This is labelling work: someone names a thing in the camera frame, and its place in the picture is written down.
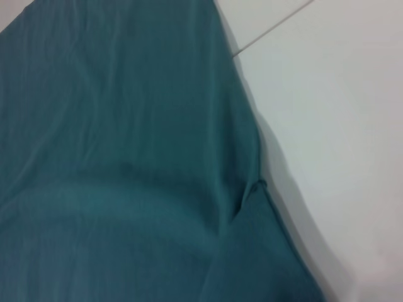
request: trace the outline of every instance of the green garment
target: green garment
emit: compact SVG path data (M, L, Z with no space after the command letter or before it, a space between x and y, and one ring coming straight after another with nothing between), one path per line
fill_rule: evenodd
M323 301L211 0L35 0L0 34L0 301Z

